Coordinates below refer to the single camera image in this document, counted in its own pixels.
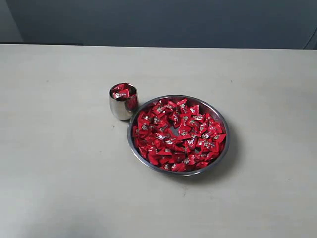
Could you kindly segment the stainless steel cup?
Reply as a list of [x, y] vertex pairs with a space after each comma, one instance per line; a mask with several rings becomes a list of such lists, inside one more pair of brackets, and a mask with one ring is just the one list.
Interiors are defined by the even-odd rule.
[[139, 107], [137, 89], [129, 83], [118, 83], [109, 90], [109, 106], [119, 120], [130, 120]]

